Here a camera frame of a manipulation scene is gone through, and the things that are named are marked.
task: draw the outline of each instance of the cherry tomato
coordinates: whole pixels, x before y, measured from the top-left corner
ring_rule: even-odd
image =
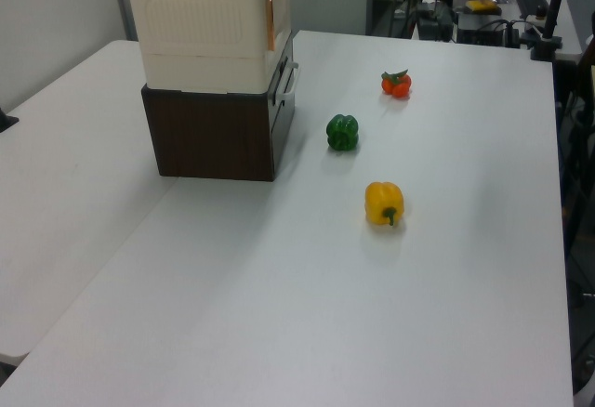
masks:
[[[401,83],[406,83],[409,86],[411,86],[411,77],[409,77],[409,74],[404,75],[403,77],[399,77],[399,81]]]
[[[394,98],[406,98],[409,95],[409,84],[402,83],[395,85],[392,89],[392,96]]]
[[[391,79],[382,79],[382,89],[384,89],[384,92],[387,94],[392,93],[392,89],[394,88],[394,83],[391,81]]]

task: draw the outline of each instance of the dark brown box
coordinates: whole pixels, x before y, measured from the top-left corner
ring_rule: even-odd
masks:
[[[293,119],[295,101],[279,99],[293,57],[289,40],[266,93],[202,94],[142,88],[159,173],[273,181]]]

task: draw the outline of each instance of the box handle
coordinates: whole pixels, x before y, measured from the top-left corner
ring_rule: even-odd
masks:
[[[285,92],[277,91],[276,98],[279,100],[286,100],[291,99],[296,94],[296,83],[298,82],[299,73],[301,72],[301,68],[299,64],[294,61],[288,61],[285,65],[285,69],[283,71],[283,75],[281,76],[281,81],[279,82],[278,90],[285,89],[289,84],[289,80],[291,79],[291,72],[295,71],[294,73],[294,83],[291,84],[291,88],[286,90]]]

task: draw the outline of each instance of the pepper stem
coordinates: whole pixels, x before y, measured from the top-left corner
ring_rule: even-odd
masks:
[[[390,225],[394,226],[394,216],[397,213],[397,209],[394,207],[387,207],[382,211],[382,216],[390,220]]]

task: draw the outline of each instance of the white plastic box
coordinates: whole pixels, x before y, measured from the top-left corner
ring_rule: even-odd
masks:
[[[130,0],[152,89],[267,92],[291,33],[289,0]]]

